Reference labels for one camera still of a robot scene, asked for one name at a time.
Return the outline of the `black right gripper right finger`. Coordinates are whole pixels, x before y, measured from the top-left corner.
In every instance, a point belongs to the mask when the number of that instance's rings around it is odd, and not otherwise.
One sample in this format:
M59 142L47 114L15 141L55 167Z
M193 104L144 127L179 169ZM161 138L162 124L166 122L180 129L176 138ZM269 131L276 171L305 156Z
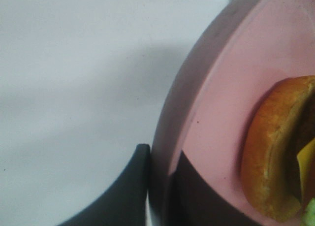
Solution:
M171 226L278 226L245 199L236 155L208 153L189 159L181 153L169 203Z

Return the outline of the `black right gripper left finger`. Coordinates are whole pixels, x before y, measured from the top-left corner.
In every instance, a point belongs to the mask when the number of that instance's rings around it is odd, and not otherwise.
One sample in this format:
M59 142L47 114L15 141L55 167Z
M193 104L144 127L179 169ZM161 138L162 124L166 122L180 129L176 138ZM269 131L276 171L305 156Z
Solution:
M145 226L150 146L138 144L114 183L62 226Z

